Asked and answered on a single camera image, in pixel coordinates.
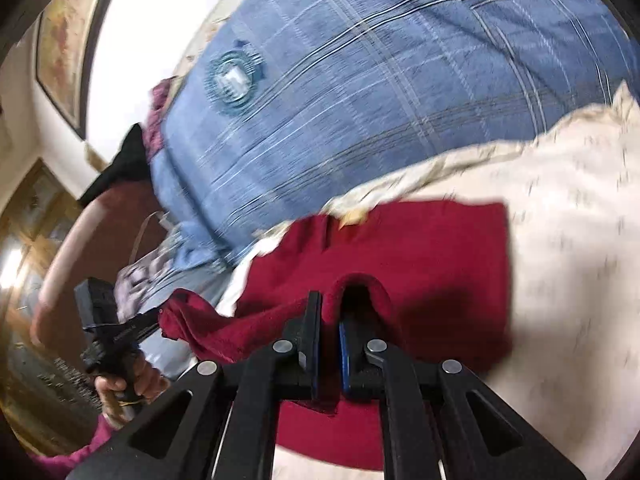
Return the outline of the magenta sleeve forearm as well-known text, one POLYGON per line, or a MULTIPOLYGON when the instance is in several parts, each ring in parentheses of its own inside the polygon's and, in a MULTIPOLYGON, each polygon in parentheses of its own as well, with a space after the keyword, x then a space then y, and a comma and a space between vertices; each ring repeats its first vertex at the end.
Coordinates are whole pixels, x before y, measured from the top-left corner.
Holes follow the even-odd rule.
POLYGON ((68 455, 37 456, 28 453, 27 456, 36 465, 45 479, 65 479, 70 472, 96 452, 102 445, 111 439, 113 434, 122 428, 117 426, 111 417, 102 414, 98 417, 96 432, 91 441, 68 455))

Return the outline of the person's left hand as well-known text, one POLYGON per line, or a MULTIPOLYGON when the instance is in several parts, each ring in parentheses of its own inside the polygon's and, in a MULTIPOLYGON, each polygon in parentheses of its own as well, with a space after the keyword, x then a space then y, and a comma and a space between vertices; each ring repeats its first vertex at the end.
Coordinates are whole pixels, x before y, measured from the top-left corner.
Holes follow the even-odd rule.
POLYGON ((118 416, 122 412, 122 406, 116 398, 117 393, 124 393, 128 387, 131 387, 136 396, 141 396, 146 402, 152 402, 166 391, 169 385, 169 379, 154 367, 142 352, 134 358, 130 379, 114 375, 98 375, 94 380, 103 413, 113 416, 118 416))

